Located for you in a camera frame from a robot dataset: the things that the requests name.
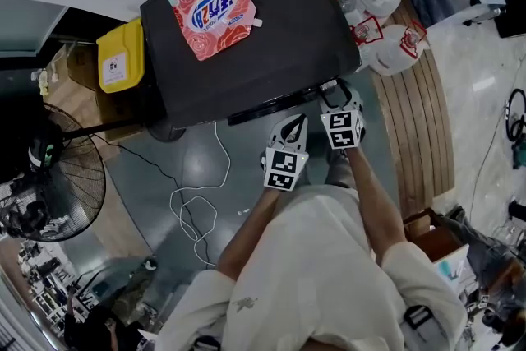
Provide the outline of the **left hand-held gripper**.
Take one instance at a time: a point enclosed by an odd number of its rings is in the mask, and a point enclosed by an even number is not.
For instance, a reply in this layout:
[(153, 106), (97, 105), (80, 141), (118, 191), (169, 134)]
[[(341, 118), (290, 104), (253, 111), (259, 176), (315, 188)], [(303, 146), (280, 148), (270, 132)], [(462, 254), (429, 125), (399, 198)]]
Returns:
[(304, 113), (291, 115), (274, 125), (261, 153), (264, 187), (283, 192), (296, 187), (309, 159), (307, 132), (308, 118)]

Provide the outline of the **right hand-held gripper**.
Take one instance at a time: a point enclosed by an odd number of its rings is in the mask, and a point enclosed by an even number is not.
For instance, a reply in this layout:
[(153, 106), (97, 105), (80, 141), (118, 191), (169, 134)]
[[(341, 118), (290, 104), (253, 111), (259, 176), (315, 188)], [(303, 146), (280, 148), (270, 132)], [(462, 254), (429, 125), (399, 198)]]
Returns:
[(318, 93), (321, 122), (333, 150), (357, 148), (366, 131), (362, 98), (348, 81), (338, 80), (338, 83), (344, 94), (340, 106), (332, 105), (322, 90)]

